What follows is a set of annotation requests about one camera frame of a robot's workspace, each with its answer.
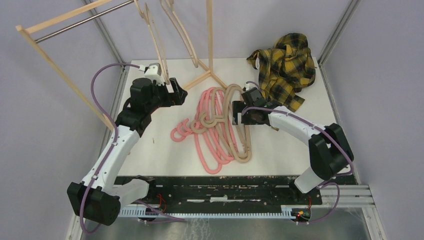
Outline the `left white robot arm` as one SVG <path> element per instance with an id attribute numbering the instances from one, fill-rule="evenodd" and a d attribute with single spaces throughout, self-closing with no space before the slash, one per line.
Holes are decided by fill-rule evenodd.
<path id="1" fill-rule="evenodd" d="M 106 148 L 81 182 L 71 182 L 67 188 L 72 209 L 81 220 L 110 226 L 122 208 L 137 200 L 147 204 L 156 200 L 158 191 L 151 186 L 152 178 L 136 177 L 118 186 L 115 181 L 127 155 L 151 123 L 153 112 L 185 102 L 187 91 L 176 78 L 169 81 L 172 92 L 146 77 L 132 82 L 130 97 L 116 118 Z"/>

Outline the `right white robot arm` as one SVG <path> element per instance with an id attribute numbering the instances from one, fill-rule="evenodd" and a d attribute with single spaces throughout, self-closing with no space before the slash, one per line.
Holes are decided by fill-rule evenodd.
<path id="1" fill-rule="evenodd" d="M 268 125 L 308 147 L 309 167 L 290 184 L 288 191 L 293 203 L 302 204 L 314 188 L 353 174 L 354 154 L 340 125 L 313 123 L 278 101 L 267 101 L 256 87 L 245 90 L 241 98 L 232 102 L 233 125 Z"/>

